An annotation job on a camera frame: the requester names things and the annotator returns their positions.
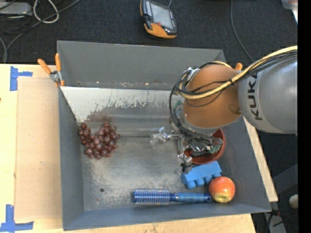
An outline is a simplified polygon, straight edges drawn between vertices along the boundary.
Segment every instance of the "blue plastic brick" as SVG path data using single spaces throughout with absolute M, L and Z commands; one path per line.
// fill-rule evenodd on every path
M 209 184 L 212 179 L 221 176 L 221 168 L 217 161 L 208 164 L 193 167 L 188 174 L 181 174 L 180 178 L 188 189 L 193 189 L 197 186 Z

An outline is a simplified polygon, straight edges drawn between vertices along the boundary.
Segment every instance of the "black carpet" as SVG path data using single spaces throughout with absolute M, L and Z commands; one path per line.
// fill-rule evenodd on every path
M 33 5 L 35 0 L 16 0 Z M 52 0 L 61 11 L 76 0 Z M 170 0 L 153 0 L 169 5 Z M 244 67 L 276 50 L 297 45 L 298 25 L 281 0 L 172 0 L 177 22 L 175 39 L 153 39 L 144 30 L 140 0 L 81 0 L 62 11 L 52 24 L 35 17 L 0 17 L 2 63 L 54 65 L 58 40 L 223 50 L 229 65 Z M 41 0 L 36 12 L 43 19 L 55 11 Z M 297 164 L 297 136 L 258 131 L 272 178 Z M 288 200 L 295 191 L 280 194 Z M 258 232 L 263 229 L 254 215 Z M 288 228 L 288 233 L 296 232 Z

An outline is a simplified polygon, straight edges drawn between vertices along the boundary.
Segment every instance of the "red grape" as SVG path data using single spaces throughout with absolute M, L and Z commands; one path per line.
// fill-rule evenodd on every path
M 86 153 L 87 155 L 92 155 L 92 154 L 93 154 L 93 150 L 92 150 L 92 149 L 86 149 L 86 150 L 85 150 L 85 153 Z
M 87 125 L 85 123 L 81 124 L 81 129 L 85 130 L 87 128 Z
M 84 153 L 90 159 L 99 160 L 101 157 L 110 157 L 111 152 L 118 147 L 117 140 L 121 137 L 116 130 L 115 125 L 106 121 L 104 126 L 94 134 L 91 133 L 91 129 L 86 123 L 82 123 L 78 135 L 81 144 L 86 146 Z
M 97 144 L 100 144 L 101 141 L 96 137 L 93 142 L 95 145 L 97 145 Z

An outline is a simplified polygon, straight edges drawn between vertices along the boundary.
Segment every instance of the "gray bin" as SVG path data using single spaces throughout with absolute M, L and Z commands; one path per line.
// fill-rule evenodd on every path
M 58 41 L 66 86 L 59 89 L 59 127 L 64 230 L 271 211 L 243 118 L 223 128 L 226 147 L 218 160 L 222 175 L 236 185 L 227 204 L 175 203 L 135 206 L 136 188 L 188 190 L 175 140 L 152 148 L 151 134 L 169 127 L 168 97 L 188 67 L 225 62 L 222 50 L 185 49 Z M 118 148 L 110 158 L 89 159 L 77 132 L 87 121 L 95 131 L 103 120 L 117 126 Z

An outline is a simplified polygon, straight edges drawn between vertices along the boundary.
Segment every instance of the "blue hairbrush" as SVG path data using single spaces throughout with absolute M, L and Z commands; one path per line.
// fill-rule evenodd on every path
M 209 193 L 170 193 L 167 189 L 135 189 L 136 205 L 168 205 L 171 201 L 182 203 L 211 202 Z

